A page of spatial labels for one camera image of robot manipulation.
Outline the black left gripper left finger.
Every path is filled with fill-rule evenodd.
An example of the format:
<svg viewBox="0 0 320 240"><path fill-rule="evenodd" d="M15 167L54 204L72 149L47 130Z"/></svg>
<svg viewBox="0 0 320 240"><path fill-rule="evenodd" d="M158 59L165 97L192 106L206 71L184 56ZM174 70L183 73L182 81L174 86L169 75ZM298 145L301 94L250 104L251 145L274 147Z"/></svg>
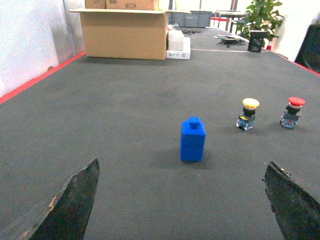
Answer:
<svg viewBox="0 0 320 240"><path fill-rule="evenodd" d="M91 216L100 176L96 158L71 176L26 232L26 240L82 240Z"/></svg>

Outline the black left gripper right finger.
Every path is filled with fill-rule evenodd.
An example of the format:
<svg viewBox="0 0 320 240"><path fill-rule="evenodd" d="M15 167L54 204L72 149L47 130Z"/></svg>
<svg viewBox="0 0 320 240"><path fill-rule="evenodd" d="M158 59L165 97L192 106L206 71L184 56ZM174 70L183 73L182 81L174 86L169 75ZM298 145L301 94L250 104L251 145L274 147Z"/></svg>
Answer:
<svg viewBox="0 0 320 240"><path fill-rule="evenodd" d="M271 211L285 240L320 238L320 187L271 161L262 181Z"/></svg>

